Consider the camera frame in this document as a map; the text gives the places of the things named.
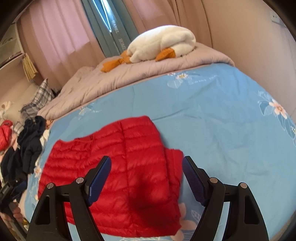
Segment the left human hand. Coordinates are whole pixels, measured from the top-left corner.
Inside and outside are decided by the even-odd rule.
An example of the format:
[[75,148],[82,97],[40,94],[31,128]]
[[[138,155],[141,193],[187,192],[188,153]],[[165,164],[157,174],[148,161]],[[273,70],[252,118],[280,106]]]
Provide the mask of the left human hand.
[[[28,230],[24,226],[25,219],[24,219],[21,209],[19,208],[18,202],[10,203],[9,208],[12,211],[14,218],[18,221],[18,223],[20,225],[23,226],[23,230],[26,230],[26,232],[27,232]],[[14,230],[14,228],[11,226],[11,222],[13,222],[11,217],[9,217],[7,214],[1,212],[1,218],[3,219],[4,223],[6,224],[6,226],[8,227],[9,230]]]

